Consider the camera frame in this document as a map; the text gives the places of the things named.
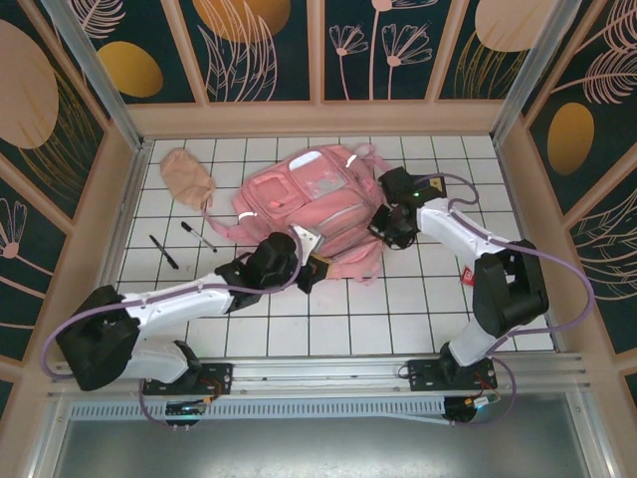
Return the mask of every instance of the cable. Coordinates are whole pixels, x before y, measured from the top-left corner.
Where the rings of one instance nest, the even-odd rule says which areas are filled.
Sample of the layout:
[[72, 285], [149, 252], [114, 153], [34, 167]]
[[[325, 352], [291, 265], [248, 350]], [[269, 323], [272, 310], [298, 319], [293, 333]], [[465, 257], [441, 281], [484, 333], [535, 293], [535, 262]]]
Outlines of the cable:
[[407, 421], [419, 421], [421, 423], [434, 423], [436, 425], [447, 425], [447, 426], [454, 425], [454, 422], [450, 420], [446, 420], [444, 418], [429, 418], [428, 416], [399, 415], [394, 413], [380, 413], [373, 416], [381, 417], [381, 418], [398, 418], [400, 420], [407, 420]]
[[507, 415], [509, 415], [509, 413], [511, 412], [511, 410], [514, 407], [514, 404], [516, 403], [517, 392], [518, 392], [518, 387], [517, 387], [517, 384], [516, 384], [516, 378], [514, 376], [513, 371], [502, 360], [500, 360], [499, 358], [493, 357], [492, 356], [493, 352], [495, 352], [504, 342], [506, 342], [511, 337], [524, 336], [524, 335], [530, 335], [530, 334], [542, 334], [542, 333], [552, 333], [552, 332], [566, 331], [568, 329], [572, 329], [573, 327], [578, 326], [579, 324], [581, 324], [584, 321], [584, 319], [586, 319], [588, 314], [590, 314], [590, 312], [591, 312], [591, 310], [593, 308], [593, 305], [594, 305], [595, 292], [593, 290], [592, 284], [590, 283], [590, 281], [588, 280], [586, 275], [583, 272], [581, 272], [579, 269], [577, 269], [575, 266], [573, 266], [572, 264], [569, 264], [568, 262], [566, 262], [563, 259], [560, 259], [560, 258], [558, 258], [556, 256], [553, 256], [551, 254], [547, 254], [545, 252], [538, 251], [536, 249], [531, 249], [531, 248], [528, 248], [528, 247], [523, 247], [523, 246], [519, 246], [519, 245], [516, 245], [516, 244], [510, 244], [510, 243], [507, 243], [507, 242], [499, 241], [498, 239], [495, 239], [495, 238], [491, 237], [490, 235], [485, 234], [483, 231], [481, 231], [480, 229], [476, 228], [473, 224], [468, 223], [462, 217], [460, 217], [456, 213], [456, 211], [453, 209], [454, 204], [462, 203], [462, 204], [467, 204], [467, 205], [473, 205], [473, 204], [477, 204], [478, 201], [480, 200], [480, 193], [478, 192], [478, 189], [476, 188], [476, 186], [474, 184], [472, 184], [471, 182], [469, 182], [464, 177], [458, 176], [456, 174], [451, 174], [451, 173], [448, 173], [448, 172], [439, 172], [439, 173], [428, 174], [426, 176], [423, 176], [423, 177], [419, 178], [418, 180], [416, 180], [415, 184], [418, 184], [420, 182], [423, 182], [423, 181], [425, 181], [427, 179], [431, 179], [431, 178], [434, 178], [434, 177], [450, 177], [452, 179], [456, 179], [456, 180], [462, 182], [463, 184], [465, 184], [466, 186], [468, 186], [473, 191], [474, 199], [472, 199], [472, 200], [462, 199], [462, 198], [459, 198], [459, 197], [456, 197], [456, 198], [453, 198], [453, 199], [449, 200], [449, 205], [448, 205], [449, 212], [450, 212], [451, 216], [457, 222], [459, 222], [465, 228], [469, 229], [471, 232], [476, 234], [481, 239], [484, 239], [485, 241], [487, 241], [487, 242], [489, 242], [491, 244], [494, 244], [494, 245], [499, 246], [499, 247], [503, 247], [505, 249], [510, 249], [512, 251], [521, 252], [523, 254], [530, 254], [532, 256], [536, 256], [536, 257], [539, 257], [539, 258], [542, 258], [542, 259], [547, 259], [547, 260], [552, 261], [552, 262], [554, 262], [556, 264], [559, 264], [560, 266], [565, 267], [566, 269], [568, 269], [569, 271], [574, 273], [579, 278], [579, 280], [584, 285], [584, 288], [586, 289], [586, 293], [588, 295], [588, 297], [586, 299], [586, 305], [584, 306], [584, 309], [581, 311], [579, 316], [577, 316], [572, 321], [570, 321], [570, 322], [568, 322], [566, 324], [563, 324], [561, 326], [552, 326], [552, 327], [545, 327], [545, 328], [539, 328], [539, 329], [529, 329], [529, 330], [509, 331], [507, 334], [505, 334], [502, 337], [500, 337], [500, 339], [497, 340], [485, 352], [485, 357], [489, 357], [494, 362], [499, 363], [507, 371], [507, 373], [509, 374], [509, 377], [511, 378], [512, 391], [511, 391], [511, 401], [509, 402], [509, 406], [507, 407], [507, 410], [502, 415], [494, 418], [493, 420], [489, 420], [487, 422], [480, 422], [480, 423], [475, 423], [475, 424], [457, 422], [457, 423], [452, 423], [452, 424], [457, 424], [459, 426], [464, 426], [464, 427], [469, 427], [469, 428], [473, 428], [473, 427], [476, 427], [476, 426], [493, 425], [494, 423], [502, 420]]
[[396, 373], [396, 376], [398, 378], [402, 378], [403, 380], [408, 380], [409, 378], [411, 378], [413, 375], [409, 373], [409, 371], [407, 371], [407, 373], [400, 373], [401, 370], [403, 370], [404, 368], [409, 367], [409, 365], [406, 363], [405, 365], [403, 365], [401, 368], [398, 369], [398, 372]]
[[507, 371], [507, 373], [509, 374], [509, 378], [511, 379], [511, 400], [509, 401], [509, 406], [507, 406], [507, 409], [505, 410], [505, 412], [501, 415], [498, 415], [497, 417], [488, 420], [488, 421], [480, 421], [478, 423], [463, 423], [460, 421], [451, 421], [450, 424], [452, 426], [461, 426], [464, 428], [476, 428], [479, 426], [492, 426], [495, 423], [498, 423], [501, 420], [504, 420], [509, 413], [511, 413], [511, 410], [513, 410], [514, 405], [516, 404], [516, 400], [518, 398], [518, 384], [516, 383], [516, 377], [514, 376], [514, 371], [511, 370], [511, 368], [504, 363], [502, 360], [500, 360], [497, 357], [491, 357], [491, 360], [493, 360], [495, 363], [499, 363], [500, 366]]
[[142, 378], [139, 381], [139, 386], [137, 388], [137, 399], [139, 400], [139, 408], [141, 408], [141, 413], [143, 414], [143, 416], [146, 417], [146, 419], [152, 423], [155, 423], [163, 428], [168, 428], [169, 430], [176, 430], [177, 427], [169, 425], [168, 423], [166, 423], [164, 420], [158, 420], [157, 418], [155, 418], [154, 416], [152, 416], [150, 414], [150, 412], [148, 411], [148, 408], [146, 408], [146, 404], [144, 403], [143, 400], [143, 384], [144, 384], [145, 380]]
[[[273, 287], [270, 289], [251, 289], [248, 287], [230, 286], [228, 284], [206, 284], [201, 288], [201, 290], [225, 290], [225, 291], [233, 291], [233, 292], [244, 292], [247, 294], [264, 295], [264, 294], [275, 294], [277, 292], [281, 292], [287, 289], [288, 287], [290, 287], [297, 280], [297, 277], [299, 276], [299, 273], [301, 272], [301, 267], [302, 267], [301, 258], [303, 257], [303, 247], [302, 247], [301, 239], [297, 236], [297, 233], [293, 229], [290, 229], [290, 230], [292, 231], [292, 237], [297, 244], [297, 251], [299, 252], [299, 260], [297, 261], [297, 267], [295, 268], [294, 273], [292, 274], [288, 282], [286, 282], [283, 286]], [[152, 304], [156, 304], [157, 302], [165, 301], [168, 299], [174, 299], [175, 297], [180, 297], [182, 295], [190, 294], [192, 292], [199, 292], [199, 291], [200, 291], [199, 286], [192, 286], [187, 289], [182, 289], [176, 292], [159, 294], [157, 296], [154, 296], [148, 299], [145, 302], [142, 300], [136, 300], [136, 301], [121, 302], [119, 304], [108, 304], [106, 306], [95, 307], [93, 309], [88, 309], [87, 311], [83, 311], [78, 314], [75, 314], [74, 316], [70, 317], [66, 321], [62, 322], [59, 326], [57, 326], [56, 329], [45, 340], [44, 345], [42, 346], [42, 351], [40, 352], [40, 368], [46, 375], [48, 375], [50, 378], [55, 380], [68, 380], [70, 378], [73, 378], [72, 373], [55, 373], [54, 371], [52, 371], [47, 364], [47, 352], [49, 351], [49, 347], [53, 343], [53, 340], [55, 339], [55, 337], [59, 333], [64, 331], [67, 327], [71, 326], [72, 324], [76, 322], [79, 322], [87, 317], [95, 316], [97, 314], [103, 314], [105, 312], [112, 312], [112, 311], [119, 311], [121, 309], [127, 309], [128, 307], [141, 307], [144, 305], [152, 305]]]
[[510, 249], [512, 251], [521, 252], [523, 254], [530, 254], [532, 256], [540, 257], [542, 259], [547, 259], [547, 260], [552, 261], [552, 262], [554, 262], [556, 264], [559, 264], [560, 266], [565, 267], [566, 269], [571, 271], [573, 274], [575, 274], [579, 278], [579, 280], [584, 285], [584, 288], [586, 289], [586, 292], [588, 294], [588, 297], [587, 297], [587, 300], [586, 300], [586, 306], [584, 307], [582, 312], [579, 314], [579, 316], [577, 316], [577, 318], [575, 318], [574, 320], [570, 321], [569, 323], [563, 324], [561, 326], [551, 326], [551, 327], [545, 327], [545, 328], [540, 328], [540, 329], [510, 331], [506, 335], [502, 336], [485, 353], [486, 356], [492, 354], [499, 346], [501, 346], [504, 342], [507, 341], [507, 339], [509, 339], [511, 337], [524, 336], [524, 335], [529, 335], [529, 334], [541, 334], [541, 333], [552, 333], [552, 332], [565, 331], [565, 330], [572, 329], [573, 327], [578, 326], [579, 324], [581, 324], [583, 322], [584, 319], [586, 319], [586, 317], [588, 316], [588, 314], [590, 314], [590, 311], [592, 310], [592, 308], [594, 306], [594, 303], [595, 303], [595, 301], [594, 301], [595, 292], [593, 291], [592, 284], [590, 283], [590, 281], [588, 280], [588, 278], [586, 277], [586, 275], [584, 273], [582, 273], [579, 269], [577, 269], [572, 264], [569, 264], [568, 262], [564, 261], [563, 259], [560, 259], [559, 257], [553, 256], [551, 254], [547, 254], [545, 252], [538, 251], [536, 249], [531, 249], [531, 248], [519, 246], [519, 245], [516, 245], [516, 244], [510, 244], [508, 242], [499, 241], [498, 239], [494, 239], [493, 237], [489, 236], [488, 234], [485, 234], [480, 229], [474, 227], [473, 224], [468, 223], [462, 217], [460, 217], [456, 213], [456, 211], [453, 210], [453, 206], [457, 202], [460, 202], [460, 203], [463, 203], [463, 204], [468, 204], [468, 205], [477, 204], [479, 199], [480, 199], [480, 194], [479, 194], [478, 189], [476, 188], [476, 186], [474, 184], [472, 184], [471, 182], [469, 182], [464, 177], [457, 176], [456, 174], [451, 174], [451, 173], [448, 173], [448, 172], [438, 172], [436, 174], [428, 174], [428, 175], [423, 176], [420, 179], [418, 179], [416, 181], [416, 183], [419, 183], [419, 182], [422, 182], [422, 181], [425, 181], [427, 179], [431, 179], [431, 178], [434, 178], [434, 177], [450, 177], [452, 179], [456, 179], [456, 180], [462, 182], [463, 184], [465, 184], [466, 186], [469, 186], [469, 188], [473, 191], [474, 199], [472, 199], [472, 200], [462, 199], [462, 198], [458, 198], [458, 197], [449, 200], [449, 212], [451, 213], [451, 216], [456, 221], [458, 221], [460, 224], [462, 224], [465, 228], [469, 229], [471, 232], [476, 234], [481, 239], [484, 239], [485, 241], [490, 242], [491, 244], [494, 244], [496, 246], [503, 247], [505, 249]]

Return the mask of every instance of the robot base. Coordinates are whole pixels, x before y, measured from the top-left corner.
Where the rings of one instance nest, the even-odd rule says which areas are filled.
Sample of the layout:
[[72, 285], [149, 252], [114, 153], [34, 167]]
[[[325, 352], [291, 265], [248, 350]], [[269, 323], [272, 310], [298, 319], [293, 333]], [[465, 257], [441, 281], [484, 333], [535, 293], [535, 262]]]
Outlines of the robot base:
[[451, 378], [445, 375], [439, 358], [410, 360], [407, 370], [411, 391], [480, 391], [483, 386], [476, 373], [491, 388], [498, 387], [494, 364], [488, 358], [460, 368]]
[[[173, 383], [151, 380], [144, 384], [142, 393], [148, 396], [211, 395], [216, 393], [227, 395], [232, 386], [232, 368], [231, 363], [202, 363], [195, 384], [184, 388], [180, 386], [179, 380]], [[221, 385], [221, 392], [219, 392], [219, 387], [216, 387], [216, 390], [210, 389], [210, 385], [216, 386], [216, 383]]]

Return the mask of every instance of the backpack pocket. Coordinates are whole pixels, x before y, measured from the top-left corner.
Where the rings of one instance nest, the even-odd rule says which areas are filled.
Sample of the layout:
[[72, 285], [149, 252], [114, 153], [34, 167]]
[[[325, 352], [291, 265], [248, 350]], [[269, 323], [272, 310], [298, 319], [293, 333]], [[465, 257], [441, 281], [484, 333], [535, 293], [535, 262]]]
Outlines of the backpack pocket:
[[288, 171], [295, 184], [311, 200], [332, 194], [348, 183], [340, 168], [317, 150], [310, 150], [290, 161]]
[[286, 218], [286, 223], [321, 234], [325, 242], [317, 252], [328, 257], [364, 237], [371, 213], [360, 195], [351, 189], [341, 189], [295, 211]]
[[246, 186], [252, 196], [249, 202], [258, 204], [273, 218], [287, 216], [306, 203], [303, 195], [282, 172], [259, 174], [250, 178]]

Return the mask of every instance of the gray floor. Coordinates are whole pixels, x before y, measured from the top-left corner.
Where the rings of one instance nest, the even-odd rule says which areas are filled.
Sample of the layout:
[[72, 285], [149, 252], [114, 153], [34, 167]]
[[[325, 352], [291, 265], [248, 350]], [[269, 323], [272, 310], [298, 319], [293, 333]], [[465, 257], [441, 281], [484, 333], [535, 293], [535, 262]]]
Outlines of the gray floor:
[[[482, 413], [502, 413], [504, 403]], [[584, 478], [565, 400], [522, 396], [494, 426], [389, 418], [208, 421], [189, 433], [148, 422], [72, 422], [59, 478]]]

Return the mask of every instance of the white plastic casing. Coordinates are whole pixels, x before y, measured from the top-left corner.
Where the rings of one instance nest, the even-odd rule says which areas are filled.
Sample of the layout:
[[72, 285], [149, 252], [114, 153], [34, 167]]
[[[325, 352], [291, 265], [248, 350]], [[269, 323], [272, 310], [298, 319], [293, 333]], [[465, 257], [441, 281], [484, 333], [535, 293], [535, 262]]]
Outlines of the white plastic casing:
[[166, 338], [137, 341], [126, 369], [119, 378], [152, 378], [172, 383], [188, 370], [181, 349]]
[[[509, 242], [504, 237], [497, 236], [491, 231], [479, 226], [467, 216], [454, 210], [462, 219], [489, 238]], [[429, 236], [432, 236], [444, 246], [448, 247], [463, 264], [473, 269], [474, 262], [485, 253], [495, 254], [503, 250], [502, 247], [491, 244], [482, 239], [476, 233], [470, 231], [453, 218], [449, 212], [449, 200], [445, 197], [438, 197], [427, 201], [423, 207], [418, 209], [418, 229]]]
[[484, 358], [498, 338], [487, 334], [475, 318], [471, 318], [460, 335], [449, 342], [449, 351], [460, 366], [469, 366]]
[[185, 293], [178, 297], [147, 304], [145, 306], [128, 307], [126, 311], [131, 317], [139, 319], [139, 341], [160, 332], [165, 328], [199, 317], [215, 317], [225, 314], [232, 304], [232, 295], [227, 290], [203, 290], [203, 286], [211, 284], [225, 285], [222, 277], [216, 274], [169, 287], [160, 291], [142, 294], [124, 294], [125, 301], [147, 302], [152, 298], [172, 294], [178, 291], [197, 288], [195, 292]]

